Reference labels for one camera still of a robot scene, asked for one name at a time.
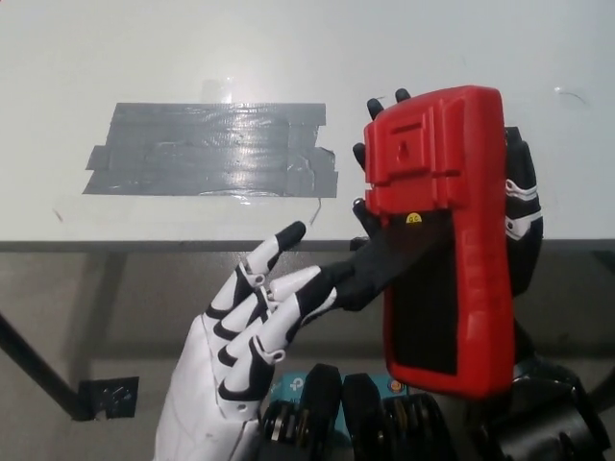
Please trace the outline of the black right hand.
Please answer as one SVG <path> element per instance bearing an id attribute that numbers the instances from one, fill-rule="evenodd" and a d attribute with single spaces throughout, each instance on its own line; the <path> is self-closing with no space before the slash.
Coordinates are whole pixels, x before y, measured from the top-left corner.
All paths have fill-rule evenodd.
<path id="1" fill-rule="evenodd" d="M 371 98 L 366 108 L 373 120 L 384 111 L 378 98 Z M 524 294 L 530 285 L 541 251 L 544 220 L 540 205 L 537 179 L 530 148 L 518 127 L 506 126 L 506 182 L 505 182 L 505 235 L 509 278 L 513 298 Z M 365 170 L 366 147 L 360 141 L 353 146 L 353 154 Z M 370 213 L 363 199 L 353 202 L 353 214 L 366 234 L 372 237 L 381 228 L 377 217 Z M 515 320 L 515 362 L 535 356 L 529 334 Z"/>

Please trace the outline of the white and black left hand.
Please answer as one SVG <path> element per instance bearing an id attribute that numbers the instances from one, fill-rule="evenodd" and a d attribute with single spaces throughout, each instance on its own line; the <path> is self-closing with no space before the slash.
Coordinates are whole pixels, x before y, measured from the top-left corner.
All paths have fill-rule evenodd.
<path id="1" fill-rule="evenodd" d="M 275 368 L 301 327 L 333 309 L 344 265 L 266 278 L 305 236 L 296 221 L 234 268 L 192 321 L 157 426 L 156 460 L 251 460 Z"/>

